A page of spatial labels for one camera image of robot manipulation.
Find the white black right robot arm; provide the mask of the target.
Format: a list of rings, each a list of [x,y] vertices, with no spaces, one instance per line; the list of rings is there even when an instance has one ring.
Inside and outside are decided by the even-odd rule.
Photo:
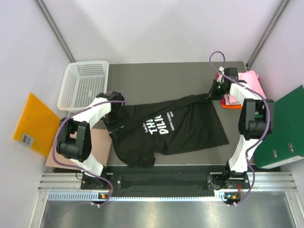
[[[233,188],[244,176],[256,148],[273,131],[274,101],[267,99],[256,74],[239,73],[235,67],[219,67],[217,78],[209,91],[214,99],[232,97],[241,105],[238,121],[240,138],[233,156],[227,163],[222,183]]]

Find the orange folded t-shirt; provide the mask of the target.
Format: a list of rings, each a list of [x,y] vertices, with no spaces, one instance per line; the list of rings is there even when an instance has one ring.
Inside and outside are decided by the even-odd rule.
[[[226,109],[242,109],[242,105],[240,104],[227,105],[225,100],[221,100],[221,107]]]

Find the white perforated plastic basket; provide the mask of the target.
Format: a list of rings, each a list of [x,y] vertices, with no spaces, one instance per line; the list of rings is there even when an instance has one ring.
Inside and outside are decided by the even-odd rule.
[[[77,112],[89,106],[99,93],[106,93],[109,63],[107,61],[74,62],[66,67],[57,107]]]

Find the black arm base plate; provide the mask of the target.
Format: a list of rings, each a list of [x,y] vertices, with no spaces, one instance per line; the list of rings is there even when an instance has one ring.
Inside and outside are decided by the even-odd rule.
[[[212,196],[215,190],[249,188],[248,179],[224,184],[223,171],[223,165],[108,166],[103,177],[112,183],[116,197],[200,197]]]

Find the black printed t-shirt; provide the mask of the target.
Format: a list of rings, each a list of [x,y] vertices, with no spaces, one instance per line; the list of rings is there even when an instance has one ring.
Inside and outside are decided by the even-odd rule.
[[[174,155],[229,143],[207,94],[152,104],[124,105],[108,130],[117,157],[129,167],[152,167],[154,154]]]

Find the light pink folded t-shirt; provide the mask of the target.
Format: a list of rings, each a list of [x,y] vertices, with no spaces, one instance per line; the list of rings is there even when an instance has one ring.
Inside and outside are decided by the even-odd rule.
[[[266,98],[266,95],[260,85],[259,77],[255,73],[255,71],[251,70],[251,71],[246,71],[244,73],[238,73],[238,78],[239,78],[239,80],[246,81],[252,90],[254,90],[255,92],[258,92],[264,98]],[[225,102],[224,102],[225,105],[228,105],[228,106],[240,105],[240,103],[237,101],[237,99],[231,95],[225,95],[224,99],[225,99]]]

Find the aluminium rail frame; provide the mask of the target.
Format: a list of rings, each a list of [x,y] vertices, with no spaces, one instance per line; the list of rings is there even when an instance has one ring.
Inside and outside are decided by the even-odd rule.
[[[210,188],[218,167],[110,167],[114,186],[87,185],[81,174],[44,173],[31,228],[301,228],[304,211],[289,172],[257,171],[245,188]]]

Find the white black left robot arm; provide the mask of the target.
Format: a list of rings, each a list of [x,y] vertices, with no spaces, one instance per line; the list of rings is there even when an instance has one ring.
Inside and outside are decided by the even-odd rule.
[[[92,153],[91,129],[100,120],[111,125],[114,114],[125,104],[125,97],[117,91],[100,93],[86,108],[61,119],[52,146],[53,160],[62,166],[79,168],[92,177],[97,188],[105,187],[108,177],[102,174],[104,165]]]

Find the pink cardboard sheet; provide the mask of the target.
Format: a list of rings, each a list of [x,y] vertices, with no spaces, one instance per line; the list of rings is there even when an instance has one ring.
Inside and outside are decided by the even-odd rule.
[[[93,128],[91,130],[91,140],[92,140],[92,154],[101,164],[103,164],[106,167],[110,149],[112,146],[112,139],[109,136],[108,131]],[[79,170],[79,168],[66,167],[57,164],[53,160],[51,151],[49,152],[45,166],[53,167],[53,168],[69,169],[69,170]]]

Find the orange padded envelope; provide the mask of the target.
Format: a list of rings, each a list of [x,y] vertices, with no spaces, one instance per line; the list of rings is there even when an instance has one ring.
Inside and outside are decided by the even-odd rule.
[[[48,157],[60,118],[30,93],[13,139]]]

